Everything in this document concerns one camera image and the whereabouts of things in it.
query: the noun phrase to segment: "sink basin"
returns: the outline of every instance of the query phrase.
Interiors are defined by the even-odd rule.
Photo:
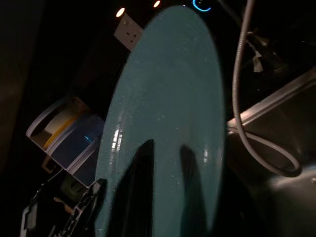
[[[302,173],[286,178],[262,167],[239,135],[228,135],[227,164],[244,183],[270,237],[315,236],[316,226],[316,68],[241,114],[245,130],[291,152]],[[234,126],[235,120],[228,122]],[[255,150],[274,165],[291,169],[279,153],[255,141]]]

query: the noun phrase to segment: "wall socket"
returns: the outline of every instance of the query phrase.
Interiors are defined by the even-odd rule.
[[[142,36],[142,33],[143,29],[125,13],[114,32],[114,36],[124,44],[126,48],[132,51]]]

